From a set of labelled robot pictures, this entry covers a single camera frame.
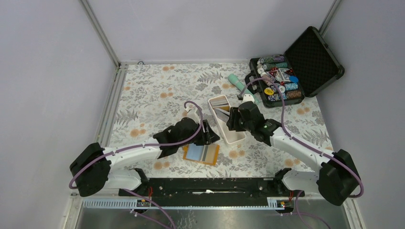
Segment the orange leather card holder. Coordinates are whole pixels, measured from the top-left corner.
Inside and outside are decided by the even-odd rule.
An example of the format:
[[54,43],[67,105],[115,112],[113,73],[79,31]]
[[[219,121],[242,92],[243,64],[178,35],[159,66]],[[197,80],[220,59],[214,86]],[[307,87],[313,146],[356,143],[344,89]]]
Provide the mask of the orange leather card holder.
[[197,146],[188,144],[182,148],[184,150],[183,159],[200,164],[215,166],[219,154],[220,146],[217,144]]

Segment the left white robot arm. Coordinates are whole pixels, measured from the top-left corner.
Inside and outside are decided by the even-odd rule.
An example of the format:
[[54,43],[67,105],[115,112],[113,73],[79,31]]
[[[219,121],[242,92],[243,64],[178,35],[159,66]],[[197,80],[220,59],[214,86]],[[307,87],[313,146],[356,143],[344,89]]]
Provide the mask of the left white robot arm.
[[147,177],[141,169],[128,166],[171,156],[188,144],[207,146],[219,140],[206,120],[198,124],[186,117],[134,145],[110,148],[91,143],[69,166],[73,176],[69,187],[81,197],[108,189],[129,189],[136,196],[143,196],[148,191]]

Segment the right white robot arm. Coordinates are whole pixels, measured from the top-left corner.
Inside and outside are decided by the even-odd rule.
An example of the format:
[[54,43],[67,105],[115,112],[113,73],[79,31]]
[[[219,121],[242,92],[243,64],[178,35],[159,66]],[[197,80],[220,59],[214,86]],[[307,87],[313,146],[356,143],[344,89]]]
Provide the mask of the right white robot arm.
[[291,134],[282,123],[265,119],[253,102],[231,107],[226,123],[230,131],[249,132],[258,142],[280,149],[311,168],[310,172],[282,169],[275,177],[275,193],[285,197],[291,191],[320,194],[340,206],[347,198],[358,198],[364,185],[351,155],[345,150],[321,150],[309,141]]

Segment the grey card in tray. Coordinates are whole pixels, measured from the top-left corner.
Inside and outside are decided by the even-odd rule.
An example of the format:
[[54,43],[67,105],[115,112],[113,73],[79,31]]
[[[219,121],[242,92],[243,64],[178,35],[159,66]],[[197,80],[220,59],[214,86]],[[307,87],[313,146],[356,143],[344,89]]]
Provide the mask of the grey card in tray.
[[227,121],[230,118],[230,112],[226,111],[222,108],[215,108],[214,109],[216,116],[218,117],[219,120],[223,121],[224,123],[227,123]]

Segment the cards stack in tray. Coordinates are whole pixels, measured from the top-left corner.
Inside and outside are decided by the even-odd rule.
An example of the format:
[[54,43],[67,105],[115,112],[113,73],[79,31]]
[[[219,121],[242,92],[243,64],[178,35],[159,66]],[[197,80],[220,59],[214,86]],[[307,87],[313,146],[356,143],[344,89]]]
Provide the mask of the cards stack in tray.
[[209,101],[209,103],[212,107],[223,107],[229,105],[225,97],[213,98]]

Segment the white plastic tray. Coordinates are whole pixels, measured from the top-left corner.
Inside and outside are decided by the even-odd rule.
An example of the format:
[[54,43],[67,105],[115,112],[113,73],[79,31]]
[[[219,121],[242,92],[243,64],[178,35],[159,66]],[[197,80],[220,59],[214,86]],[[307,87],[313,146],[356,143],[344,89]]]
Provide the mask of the white plastic tray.
[[[225,97],[229,103],[228,98],[225,95],[220,95],[214,98],[218,98],[218,97]],[[225,143],[229,146],[233,146],[233,145],[237,145],[241,142],[243,142],[246,139],[246,135],[244,132],[237,132],[237,131],[231,131],[229,130],[228,126],[226,125],[226,123],[224,123],[223,121],[219,120],[218,117],[216,116],[216,113],[214,111],[215,108],[222,108],[226,111],[230,112],[230,108],[232,107],[231,104],[229,103],[228,106],[223,106],[223,107],[212,107],[209,103],[208,100],[208,106],[209,109],[211,111],[211,113],[213,114],[213,117],[215,119],[215,122],[217,124],[217,128],[219,129],[221,135],[222,135],[222,139],[225,141]]]

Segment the floral table mat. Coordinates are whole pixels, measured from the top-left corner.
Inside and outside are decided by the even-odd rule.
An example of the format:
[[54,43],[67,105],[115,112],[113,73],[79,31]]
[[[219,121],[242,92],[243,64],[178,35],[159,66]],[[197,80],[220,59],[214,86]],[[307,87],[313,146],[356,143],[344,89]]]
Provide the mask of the floral table mat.
[[[212,129],[220,134],[209,110],[208,100],[225,95],[232,106],[238,105],[239,90],[228,76],[240,80],[250,73],[246,63],[131,65],[126,72],[117,114],[109,141],[110,147],[127,146],[145,141],[187,112],[184,102],[198,104]],[[265,118],[284,120],[289,131],[323,148],[332,149],[316,98],[306,98],[296,105],[265,108],[258,103]],[[220,140],[214,166],[183,159],[183,150],[161,159],[133,163],[147,177],[271,177],[290,167],[308,171],[309,166],[286,152],[257,142],[251,135],[241,143],[229,146]]]

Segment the black poker chip case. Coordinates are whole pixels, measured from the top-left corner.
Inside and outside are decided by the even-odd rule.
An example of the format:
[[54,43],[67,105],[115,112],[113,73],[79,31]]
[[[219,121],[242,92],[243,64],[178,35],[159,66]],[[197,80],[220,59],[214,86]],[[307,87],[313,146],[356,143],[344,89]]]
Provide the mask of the black poker chip case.
[[267,108],[299,104],[340,79],[344,67],[319,30],[309,26],[280,55],[253,58],[245,77],[248,90],[259,94]]

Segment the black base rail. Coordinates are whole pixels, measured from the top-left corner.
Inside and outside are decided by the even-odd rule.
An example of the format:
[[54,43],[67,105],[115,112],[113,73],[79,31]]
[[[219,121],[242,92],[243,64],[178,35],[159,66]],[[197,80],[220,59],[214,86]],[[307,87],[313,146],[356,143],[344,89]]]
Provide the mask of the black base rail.
[[305,196],[275,178],[150,178],[133,190],[161,207],[264,207],[268,198]]

